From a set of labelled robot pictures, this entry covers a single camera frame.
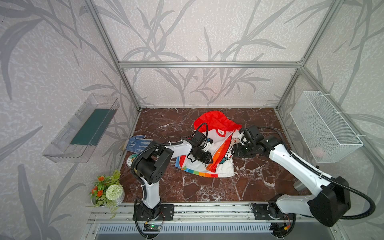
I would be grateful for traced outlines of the white red rainbow jacket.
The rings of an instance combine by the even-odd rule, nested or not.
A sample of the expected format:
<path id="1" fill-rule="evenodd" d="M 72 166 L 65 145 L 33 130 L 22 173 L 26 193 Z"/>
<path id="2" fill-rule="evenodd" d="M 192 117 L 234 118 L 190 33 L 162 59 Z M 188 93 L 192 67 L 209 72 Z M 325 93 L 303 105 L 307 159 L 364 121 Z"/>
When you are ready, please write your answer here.
<path id="1" fill-rule="evenodd" d="M 208 147 L 212 154 L 213 162 L 205 164 L 200 161 L 192 161 L 194 157 L 178 157 L 175 166 L 185 172 L 206 178 L 230 178 L 235 175 L 232 149 L 240 142 L 242 126 L 228 119 L 220 111 L 210 111 L 194 122 L 194 129 L 207 134 L 213 144 Z"/>

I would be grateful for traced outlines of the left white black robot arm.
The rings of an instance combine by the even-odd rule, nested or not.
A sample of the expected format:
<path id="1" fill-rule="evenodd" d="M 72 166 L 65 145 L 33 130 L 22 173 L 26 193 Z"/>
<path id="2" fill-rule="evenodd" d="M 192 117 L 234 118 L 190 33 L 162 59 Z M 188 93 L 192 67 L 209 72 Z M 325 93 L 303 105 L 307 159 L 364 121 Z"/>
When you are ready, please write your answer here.
<path id="1" fill-rule="evenodd" d="M 134 177 L 141 183 L 143 198 L 141 204 L 145 210 L 158 210 L 161 206 L 159 182 L 164 176 L 173 158 L 191 157 L 192 161 L 204 164 L 213 162 L 209 148 L 214 141 L 207 133 L 195 132 L 189 138 L 178 142 L 159 143 L 152 141 L 134 159 L 131 168 Z"/>

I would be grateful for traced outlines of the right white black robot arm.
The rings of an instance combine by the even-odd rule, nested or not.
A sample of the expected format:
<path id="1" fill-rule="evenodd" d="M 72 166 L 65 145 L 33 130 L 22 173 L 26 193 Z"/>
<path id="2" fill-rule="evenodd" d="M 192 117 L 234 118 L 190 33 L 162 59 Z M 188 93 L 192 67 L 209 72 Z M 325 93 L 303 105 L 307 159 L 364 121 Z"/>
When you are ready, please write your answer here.
<path id="1" fill-rule="evenodd" d="M 309 196 L 274 197 L 270 205 L 277 211 L 312 217 L 326 227 L 332 227 L 339 220 L 364 219 L 375 212 L 376 204 L 369 196 L 351 188 L 344 178 L 334 178 L 306 162 L 287 146 L 279 130 L 273 129 L 278 137 L 265 137 L 261 129 L 257 126 L 241 128 L 240 142 L 234 145 L 233 155 L 240 158 L 268 157 L 295 176 L 311 193 Z M 351 209 L 351 193 L 365 199 L 369 203 L 368 210 L 347 216 L 346 212 Z"/>

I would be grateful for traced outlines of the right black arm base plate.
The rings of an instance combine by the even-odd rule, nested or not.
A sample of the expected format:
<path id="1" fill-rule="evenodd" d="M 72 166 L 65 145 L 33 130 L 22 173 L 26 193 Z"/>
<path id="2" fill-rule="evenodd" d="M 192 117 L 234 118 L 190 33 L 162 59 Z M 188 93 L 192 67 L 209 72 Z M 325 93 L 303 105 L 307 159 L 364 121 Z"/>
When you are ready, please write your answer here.
<path id="1" fill-rule="evenodd" d="M 279 210 L 271 207 L 268 203 L 250 203 L 251 211 L 254 214 L 255 220 L 290 220 L 293 221 L 296 219 L 295 214 L 284 214 Z"/>

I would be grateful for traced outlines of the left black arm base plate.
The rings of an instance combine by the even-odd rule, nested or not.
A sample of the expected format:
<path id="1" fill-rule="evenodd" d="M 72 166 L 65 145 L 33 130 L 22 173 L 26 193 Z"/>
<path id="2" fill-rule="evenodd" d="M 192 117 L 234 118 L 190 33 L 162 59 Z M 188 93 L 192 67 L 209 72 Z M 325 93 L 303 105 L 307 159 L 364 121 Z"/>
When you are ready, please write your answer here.
<path id="1" fill-rule="evenodd" d="M 175 205 L 172 204 L 159 204 L 154 209 L 150 209 L 143 203 L 136 205 L 134 210 L 134 221 L 172 221 L 174 218 Z"/>

